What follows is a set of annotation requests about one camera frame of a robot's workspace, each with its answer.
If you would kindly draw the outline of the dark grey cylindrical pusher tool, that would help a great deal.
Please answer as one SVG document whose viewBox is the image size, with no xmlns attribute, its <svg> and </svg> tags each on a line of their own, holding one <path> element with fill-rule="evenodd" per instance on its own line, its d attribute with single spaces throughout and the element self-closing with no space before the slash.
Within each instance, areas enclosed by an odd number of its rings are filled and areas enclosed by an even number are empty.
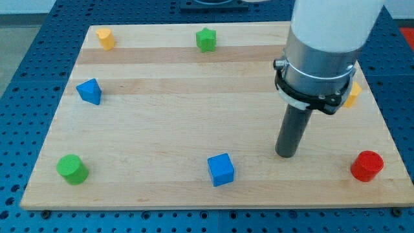
<svg viewBox="0 0 414 233">
<path fill-rule="evenodd" d="M 300 110 L 288 105 L 275 145 L 276 153 L 283 158 L 293 157 L 307 127 L 312 110 Z"/>
</svg>

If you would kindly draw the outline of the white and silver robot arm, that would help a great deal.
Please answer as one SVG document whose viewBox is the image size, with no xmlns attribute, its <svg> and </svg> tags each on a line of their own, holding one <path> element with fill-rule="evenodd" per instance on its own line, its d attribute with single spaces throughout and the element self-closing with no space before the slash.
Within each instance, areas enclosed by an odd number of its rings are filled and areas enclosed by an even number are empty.
<svg viewBox="0 0 414 233">
<path fill-rule="evenodd" d="M 276 153 L 292 157 L 313 111 L 333 115 L 350 95 L 355 64 L 383 0 L 296 0 L 275 86 L 288 104 Z"/>
</svg>

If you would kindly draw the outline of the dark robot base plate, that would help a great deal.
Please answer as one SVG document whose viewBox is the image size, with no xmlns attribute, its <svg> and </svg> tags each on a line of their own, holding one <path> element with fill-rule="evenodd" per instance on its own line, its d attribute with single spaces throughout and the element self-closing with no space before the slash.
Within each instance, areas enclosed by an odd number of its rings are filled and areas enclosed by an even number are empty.
<svg viewBox="0 0 414 233">
<path fill-rule="evenodd" d="M 248 10 L 248 3 L 242 0 L 180 0 L 181 12 Z"/>
</svg>

